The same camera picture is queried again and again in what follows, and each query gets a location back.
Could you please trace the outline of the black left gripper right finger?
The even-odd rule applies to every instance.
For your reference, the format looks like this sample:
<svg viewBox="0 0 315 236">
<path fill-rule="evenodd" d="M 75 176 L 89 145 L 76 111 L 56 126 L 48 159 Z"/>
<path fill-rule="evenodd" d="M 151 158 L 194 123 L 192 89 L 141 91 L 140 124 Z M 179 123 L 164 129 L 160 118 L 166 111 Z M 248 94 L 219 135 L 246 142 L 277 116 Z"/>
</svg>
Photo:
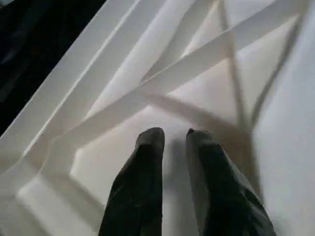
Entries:
<svg viewBox="0 0 315 236">
<path fill-rule="evenodd" d="M 188 130 L 186 157 L 201 236 L 276 235 L 252 185 L 209 132 Z"/>
</svg>

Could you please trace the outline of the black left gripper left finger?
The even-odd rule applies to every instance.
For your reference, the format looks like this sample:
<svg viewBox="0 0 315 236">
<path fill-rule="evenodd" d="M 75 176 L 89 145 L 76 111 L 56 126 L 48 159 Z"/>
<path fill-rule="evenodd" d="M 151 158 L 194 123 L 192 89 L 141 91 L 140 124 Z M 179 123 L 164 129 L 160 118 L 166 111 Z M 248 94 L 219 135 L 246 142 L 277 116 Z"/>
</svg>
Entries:
<svg viewBox="0 0 315 236">
<path fill-rule="evenodd" d="M 100 225 L 100 236 L 162 234 L 162 160 L 165 134 L 149 128 L 117 174 Z"/>
</svg>

